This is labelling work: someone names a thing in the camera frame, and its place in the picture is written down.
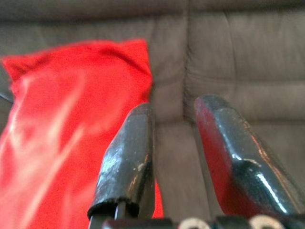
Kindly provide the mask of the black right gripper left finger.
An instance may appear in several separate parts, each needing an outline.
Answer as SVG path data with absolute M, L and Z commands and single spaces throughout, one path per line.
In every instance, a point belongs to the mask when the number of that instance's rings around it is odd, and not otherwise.
M 155 210 L 154 117 L 149 103 L 133 108 L 108 146 L 87 215 L 114 217 L 124 203 L 128 216 L 148 219 Z

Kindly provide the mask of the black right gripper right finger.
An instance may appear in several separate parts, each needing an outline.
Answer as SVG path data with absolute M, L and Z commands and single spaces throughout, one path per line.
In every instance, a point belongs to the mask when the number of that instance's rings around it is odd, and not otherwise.
M 225 214 L 304 214 L 304 192 L 236 109 L 216 94 L 199 96 L 194 109 L 205 160 Z

